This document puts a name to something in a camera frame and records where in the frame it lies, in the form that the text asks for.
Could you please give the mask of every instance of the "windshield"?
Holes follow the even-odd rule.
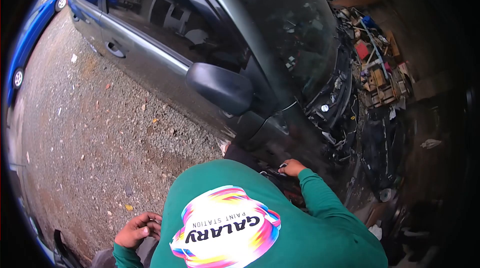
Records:
[[[337,56],[337,22],[327,0],[240,0],[270,49],[285,63],[304,97],[330,78]]]

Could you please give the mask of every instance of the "gravel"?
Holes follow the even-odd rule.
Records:
[[[221,158],[212,134],[95,54],[68,9],[40,38],[17,102],[28,203],[50,247],[59,229],[84,261],[135,215],[161,214],[182,171]]]

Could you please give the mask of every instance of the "hand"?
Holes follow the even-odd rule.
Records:
[[[137,249],[145,238],[151,236],[160,240],[160,224],[162,217],[152,212],[145,212],[130,220],[115,237],[115,243],[120,246]]]
[[[302,163],[294,159],[286,160],[284,163],[286,164],[286,166],[280,168],[278,171],[279,173],[283,172],[286,175],[298,177],[300,171],[302,171],[303,169],[307,169],[305,166],[302,165]]]

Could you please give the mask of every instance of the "shirt logo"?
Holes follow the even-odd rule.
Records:
[[[275,243],[280,215],[236,186],[207,191],[183,209],[170,247],[189,268],[243,268]]]

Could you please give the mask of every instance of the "green long sleeve shirt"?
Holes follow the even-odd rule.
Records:
[[[310,215],[249,167],[215,160],[175,180],[151,267],[387,267],[380,242],[310,169],[298,178]],[[114,245],[118,268],[141,268]]]

